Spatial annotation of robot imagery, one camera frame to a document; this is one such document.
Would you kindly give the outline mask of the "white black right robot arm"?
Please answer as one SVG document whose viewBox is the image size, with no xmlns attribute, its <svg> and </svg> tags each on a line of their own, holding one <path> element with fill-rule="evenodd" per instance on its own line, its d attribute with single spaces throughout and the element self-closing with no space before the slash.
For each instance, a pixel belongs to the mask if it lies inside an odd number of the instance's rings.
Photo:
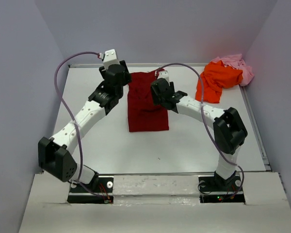
<svg viewBox="0 0 291 233">
<path fill-rule="evenodd" d="M 247 129 L 235 108 L 227 110 L 203 104 L 187 93 L 175 91 L 174 84 L 164 78 L 150 85 L 155 105 L 202 122 L 219 152 L 213 184 L 218 190 L 227 189 L 236 175 L 240 147 L 248 136 Z"/>
</svg>

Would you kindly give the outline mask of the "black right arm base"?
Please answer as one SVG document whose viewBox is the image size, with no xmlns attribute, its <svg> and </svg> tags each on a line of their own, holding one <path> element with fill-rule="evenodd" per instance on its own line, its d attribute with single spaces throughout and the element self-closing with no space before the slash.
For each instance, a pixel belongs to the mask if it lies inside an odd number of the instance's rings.
<svg viewBox="0 0 291 233">
<path fill-rule="evenodd" d="M 243 188 L 241 187 L 242 180 L 239 175 L 236 175 L 231 183 L 227 186 L 219 186 L 215 183 L 214 176 L 198 177 L 197 189 L 200 193 L 200 203 L 243 203 L 245 197 Z"/>
</svg>

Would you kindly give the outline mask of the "dark red t shirt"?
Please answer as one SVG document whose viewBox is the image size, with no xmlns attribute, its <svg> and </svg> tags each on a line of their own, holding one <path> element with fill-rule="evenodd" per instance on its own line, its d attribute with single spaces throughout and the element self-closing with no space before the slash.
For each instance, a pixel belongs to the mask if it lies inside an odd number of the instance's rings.
<svg viewBox="0 0 291 233">
<path fill-rule="evenodd" d="M 150 85 L 155 80 L 155 71 L 131 73 L 127 97 L 130 133 L 169 130 L 167 110 L 153 103 Z"/>
</svg>

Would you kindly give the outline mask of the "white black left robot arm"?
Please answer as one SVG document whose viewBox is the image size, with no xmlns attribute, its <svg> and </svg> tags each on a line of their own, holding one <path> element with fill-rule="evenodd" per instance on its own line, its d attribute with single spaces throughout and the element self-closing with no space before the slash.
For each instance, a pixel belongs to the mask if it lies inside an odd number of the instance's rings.
<svg viewBox="0 0 291 233">
<path fill-rule="evenodd" d="M 103 81 L 88 97 L 81 110 L 66 126 L 51 138 L 38 142 L 39 167 L 62 182 L 77 183 L 92 192 L 97 188 L 99 174 L 83 163 L 77 163 L 72 154 L 79 142 L 98 121 L 103 119 L 124 95 L 124 86 L 131 75 L 124 60 L 100 67 Z"/>
</svg>

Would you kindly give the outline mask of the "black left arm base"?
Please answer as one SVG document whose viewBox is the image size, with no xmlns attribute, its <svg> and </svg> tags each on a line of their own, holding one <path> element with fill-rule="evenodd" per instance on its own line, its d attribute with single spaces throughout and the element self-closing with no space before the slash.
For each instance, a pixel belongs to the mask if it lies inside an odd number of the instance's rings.
<svg viewBox="0 0 291 233">
<path fill-rule="evenodd" d="M 87 184 L 71 183 L 67 202 L 71 204 L 113 204 L 114 176 L 100 175 L 94 189 Z"/>
</svg>

